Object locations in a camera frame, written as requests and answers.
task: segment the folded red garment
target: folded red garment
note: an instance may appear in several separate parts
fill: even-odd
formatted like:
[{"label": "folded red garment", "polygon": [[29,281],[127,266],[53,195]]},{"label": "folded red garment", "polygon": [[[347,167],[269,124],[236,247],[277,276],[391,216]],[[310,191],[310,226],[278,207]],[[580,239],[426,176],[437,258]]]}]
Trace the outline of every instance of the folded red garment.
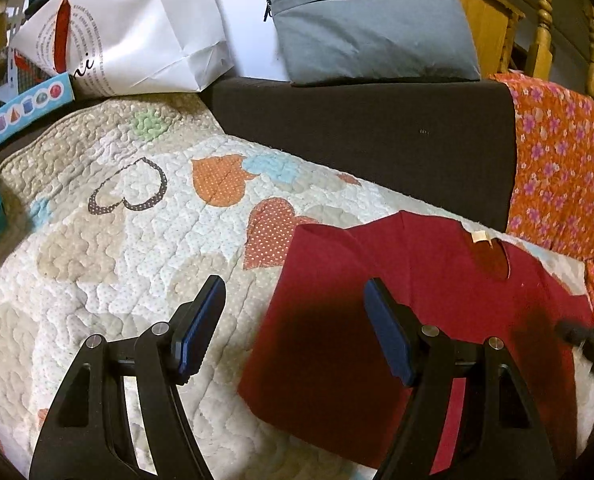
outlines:
[{"label": "folded red garment", "polygon": [[[591,324],[585,296],[570,296],[520,248],[474,244],[459,222],[400,212],[351,229],[295,229],[239,394],[262,420],[344,458],[377,468],[410,395],[391,375],[363,308],[379,277],[424,324],[448,336],[507,344],[539,408],[555,459],[574,460],[576,396],[562,317]],[[433,471],[450,465],[463,383],[455,381]]]}]

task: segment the patchwork quilt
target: patchwork quilt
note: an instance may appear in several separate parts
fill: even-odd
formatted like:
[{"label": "patchwork quilt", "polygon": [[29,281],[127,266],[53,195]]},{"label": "patchwork quilt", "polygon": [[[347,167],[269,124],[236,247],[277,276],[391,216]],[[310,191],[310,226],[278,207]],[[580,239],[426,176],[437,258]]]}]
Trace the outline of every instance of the patchwork quilt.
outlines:
[{"label": "patchwork quilt", "polygon": [[[28,474],[88,335],[139,335],[219,274],[224,313],[200,372],[180,387],[213,476],[374,475],[257,420],[236,395],[239,375],[296,225],[350,227],[400,209],[457,217],[227,136],[192,94],[114,99],[66,116],[0,167],[0,190],[10,224],[0,239],[0,447],[20,471]],[[586,293],[582,263],[522,246],[572,293]],[[581,448],[594,420],[594,380],[581,358],[576,375]],[[126,380],[126,396],[138,462],[155,472],[135,381]]]}]

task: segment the wooden bed frame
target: wooden bed frame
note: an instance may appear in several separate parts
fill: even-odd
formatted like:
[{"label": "wooden bed frame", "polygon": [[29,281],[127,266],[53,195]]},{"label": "wooden bed frame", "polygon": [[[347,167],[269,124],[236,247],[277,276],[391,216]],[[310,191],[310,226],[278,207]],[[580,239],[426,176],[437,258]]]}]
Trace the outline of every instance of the wooden bed frame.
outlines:
[{"label": "wooden bed frame", "polygon": [[[589,31],[589,56],[588,72],[586,76],[586,94],[594,99],[594,7],[589,0],[582,0],[584,15],[588,20]],[[477,55],[482,76],[495,72],[507,72],[510,51],[514,40],[514,28],[518,20],[523,18],[523,13],[506,0],[461,0],[468,17],[470,28],[473,32]],[[552,67],[551,43],[552,35],[552,0],[538,0],[538,27],[534,41],[528,50],[524,73],[543,80],[548,80]],[[500,32],[493,30],[495,14],[505,14],[507,17],[507,31],[505,37],[501,36],[504,46],[498,65],[494,58],[494,50],[500,41]]]}]

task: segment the silver bolt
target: silver bolt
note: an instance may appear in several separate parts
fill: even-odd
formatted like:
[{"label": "silver bolt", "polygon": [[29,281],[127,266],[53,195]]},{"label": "silver bolt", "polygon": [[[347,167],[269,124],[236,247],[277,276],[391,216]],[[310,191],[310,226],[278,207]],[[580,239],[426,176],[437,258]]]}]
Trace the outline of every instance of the silver bolt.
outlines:
[{"label": "silver bolt", "polygon": [[421,332],[428,337],[437,337],[439,335],[439,329],[435,325],[423,325]]},{"label": "silver bolt", "polygon": [[95,348],[100,346],[101,343],[101,335],[100,334],[93,334],[92,336],[86,339],[86,346],[88,348]]},{"label": "silver bolt", "polygon": [[168,332],[168,323],[166,323],[165,321],[160,321],[159,323],[155,323],[152,328],[152,333],[154,333],[154,335],[164,335],[165,333]]},{"label": "silver bolt", "polygon": [[504,347],[504,342],[498,337],[491,337],[488,344],[495,350],[501,350]]}]

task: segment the zipper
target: zipper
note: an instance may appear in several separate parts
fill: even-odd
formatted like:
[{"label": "zipper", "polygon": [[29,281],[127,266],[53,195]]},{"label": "zipper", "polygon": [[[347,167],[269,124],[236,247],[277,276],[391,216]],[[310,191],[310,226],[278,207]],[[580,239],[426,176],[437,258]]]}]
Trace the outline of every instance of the zipper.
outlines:
[{"label": "zipper", "polygon": [[266,13],[264,14],[264,21],[268,19],[268,17],[273,17],[273,12],[270,9],[270,0],[266,0]]}]

